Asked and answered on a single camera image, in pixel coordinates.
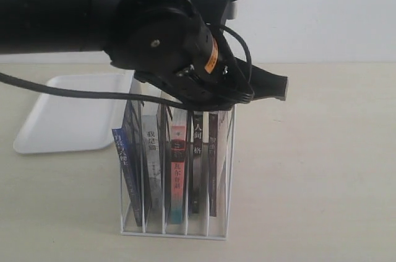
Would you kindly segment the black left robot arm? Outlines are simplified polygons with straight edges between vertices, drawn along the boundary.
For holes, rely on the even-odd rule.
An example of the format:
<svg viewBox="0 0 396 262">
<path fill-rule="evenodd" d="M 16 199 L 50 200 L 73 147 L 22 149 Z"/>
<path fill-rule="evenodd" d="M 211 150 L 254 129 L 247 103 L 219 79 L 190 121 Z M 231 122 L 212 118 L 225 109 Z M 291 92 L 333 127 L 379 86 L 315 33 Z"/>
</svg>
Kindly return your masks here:
<svg viewBox="0 0 396 262">
<path fill-rule="evenodd" d="M 197 111 L 286 99 L 288 79 L 237 58 L 224 37 L 239 0 L 1 0 L 1 53 L 102 51 L 112 66 L 170 95 L 53 89 L 1 75 L 1 82 L 62 97 L 140 100 Z"/>
</svg>

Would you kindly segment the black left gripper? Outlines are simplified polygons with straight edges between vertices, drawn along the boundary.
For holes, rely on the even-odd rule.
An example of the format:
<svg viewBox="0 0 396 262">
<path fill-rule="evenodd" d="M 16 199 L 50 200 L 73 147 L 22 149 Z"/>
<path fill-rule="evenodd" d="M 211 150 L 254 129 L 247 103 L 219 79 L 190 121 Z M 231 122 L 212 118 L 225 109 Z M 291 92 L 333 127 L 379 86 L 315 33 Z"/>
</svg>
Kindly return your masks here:
<svg viewBox="0 0 396 262">
<path fill-rule="evenodd" d="M 266 98 L 285 101 L 288 77 L 234 56 L 223 36 L 229 28 L 204 22 L 152 22 L 136 28 L 136 71 L 140 81 L 158 87 L 185 106 L 229 108 Z"/>
</svg>

